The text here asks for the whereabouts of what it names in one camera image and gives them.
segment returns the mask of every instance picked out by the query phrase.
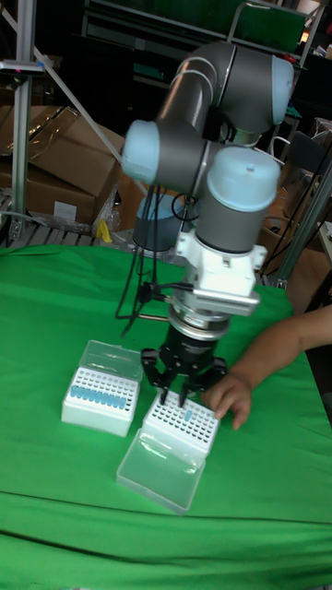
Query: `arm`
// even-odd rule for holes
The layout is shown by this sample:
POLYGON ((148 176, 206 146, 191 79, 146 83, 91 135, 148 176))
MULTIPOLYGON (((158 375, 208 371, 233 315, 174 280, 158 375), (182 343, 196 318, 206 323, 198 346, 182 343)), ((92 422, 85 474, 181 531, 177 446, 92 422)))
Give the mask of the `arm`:
POLYGON ((251 392, 272 373, 287 367, 309 348, 332 344, 332 306, 272 325, 233 365, 228 375, 206 392, 203 401, 222 418, 231 409, 233 428, 247 420, 251 392))

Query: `metal pole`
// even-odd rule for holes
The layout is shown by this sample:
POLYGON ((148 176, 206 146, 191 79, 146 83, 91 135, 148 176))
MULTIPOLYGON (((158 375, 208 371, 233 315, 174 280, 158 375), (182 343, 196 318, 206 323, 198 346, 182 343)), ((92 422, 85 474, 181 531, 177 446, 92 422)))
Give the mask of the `metal pole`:
POLYGON ((234 18, 231 23, 230 32, 227 37, 227 43, 232 42, 237 24, 239 22, 240 15, 246 6, 248 6, 249 8, 260 8, 261 10, 271 10, 270 6, 261 6, 260 4, 253 4, 251 2, 242 2, 241 4, 239 4, 235 10, 234 18))
MULTIPOLYGON (((13 17, 7 12, 7 10, 5 8, 3 10, 3 16, 6 19, 7 23, 11 26, 11 28, 16 33, 18 33, 17 22, 13 19, 13 17)), ((69 88, 65 84, 65 82, 63 82, 63 80, 56 74, 56 72, 54 72, 52 65, 51 65, 51 60, 47 57, 47 55, 42 55, 42 53, 38 51, 37 47, 34 47, 33 52, 34 52, 36 59, 39 62, 44 63, 45 70, 53 78, 55 84, 57 84, 59 86, 59 88, 64 92, 64 94, 74 104, 75 108, 81 113, 82 117, 84 117, 84 119, 87 121, 87 123, 93 129, 93 131, 97 134, 97 136, 100 138, 100 140, 103 142, 103 144, 110 150, 110 152, 115 157, 115 159, 117 159, 118 162, 121 164, 121 160, 122 160, 121 154, 114 147, 114 145, 112 144, 110 139, 103 133, 101 128, 89 116, 89 113, 84 109, 84 107, 77 100, 77 98, 74 96, 74 94, 69 90, 69 88)), ((143 186, 143 184, 140 181, 134 180, 134 183, 139 188, 139 190, 143 193, 143 195, 147 194, 147 190, 145 189, 145 187, 143 186)))
POLYGON ((312 42, 314 40, 314 35, 315 35, 315 33, 316 33, 317 29, 318 29, 318 25, 319 25, 320 19, 323 16, 324 10, 325 10, 325 7, 324 6, 321 6, 317 10, 317 14, 316 14, 316 17, 314 19, 313 26, 311 27, 308 40, 307 40, 307 42, 304 45, 304 49, 303 49, 303 53, 302 53, 302 56, 301 56, 301 60, 299 62, 300 67, 303 66, 303 64, 304 64, 304 62, 306 60, 306 56, 309 53, 309 49, 312 46, 312 42))
POLYGON ((308 210, 302 220, 300 228, 298 228, 293 241, 290 243, 290 247, 287 251, 285 258, 283 259, 280 269, 277 273, 277 278, 274 279, 274 283, 278 283, 279 280, 288 280, 291 273, 299 260, 302 250, 305 248, 305 244, 308 242, 310 235, 315 227, 315 224, 321 217, 326 203, 331 196, 332 192, 332 160, 326 170, 326 173, 318 186, 317 192, 308 207, 308 210))
MULTIPOLYGON (((18 63, 33 61, 35 20, 36 0, 18 0, 18 63)), ((12 211, 20 214, 26 212, 31 86, 28 77, 15 92, 12 211)), ((17 240, 23 228, 23 218, 13 217, 9 238, 17 240)))

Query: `human hand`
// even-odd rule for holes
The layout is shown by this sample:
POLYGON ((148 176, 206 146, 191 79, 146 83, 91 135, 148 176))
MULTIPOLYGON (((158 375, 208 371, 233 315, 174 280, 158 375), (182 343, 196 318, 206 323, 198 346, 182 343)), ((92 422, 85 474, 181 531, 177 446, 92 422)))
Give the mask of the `human hand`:
POLYGON ((233 428, 239 430, 248 419, 252 394, 245 378, 231 371, 216 385, 202 394, 203 403, 215 412, 217 419, 223 418, 229 410, 234 414, 233 428))

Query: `robotic arm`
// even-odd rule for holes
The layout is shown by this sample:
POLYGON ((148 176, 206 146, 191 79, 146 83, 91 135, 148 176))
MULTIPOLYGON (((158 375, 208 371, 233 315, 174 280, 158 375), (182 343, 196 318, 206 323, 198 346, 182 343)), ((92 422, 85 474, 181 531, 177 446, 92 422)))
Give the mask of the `robotic arm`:
POLYGON ((288 62, 216 42, 180 65, 157 121, 135 121, 128 131, 126 174, 202 199, 196 229, 181 232, 176 245, 187 260, 183 282, 193 287, 174 290, 165 343, 142 351, 162 401, 177 374, 186 377, 181 405, 225 374, 224 361, 213 356, 217 343, 231 315, 249 315, 259 303, 255 271, 267 252, 255 240, 275 197, 279 166, 252 147, 281 123, 292 80, 288 62), (227 123, 223 145, 202 138, 210 106, 227 123))

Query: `green cloth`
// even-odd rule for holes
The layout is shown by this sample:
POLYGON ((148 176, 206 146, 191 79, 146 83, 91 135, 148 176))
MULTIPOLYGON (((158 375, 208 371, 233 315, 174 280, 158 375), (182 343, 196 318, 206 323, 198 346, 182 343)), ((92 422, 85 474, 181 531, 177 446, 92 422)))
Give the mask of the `green cloth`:
MULTIPOLYGON (((146 380, 124 439, 61 422, 90 339, 136 350, 163 341, 167 325, 142 320, 120 338, 114 311, 130 262, 107 248, 1 252, 0 588, 303 590, 331 582, 332 435, 304 354, 258 387, 238 432, 230 416, 222 421, 184 517, 115 483, 154 397, 146 380)), ((182 273, 159 266, 160 281, 182 273)), ((291 314, 283 290, 258 292, 254 315, 233 318, 220 341, 229 364, 291 314)), ((156 310, 161 303, 147 308, 156 310)))

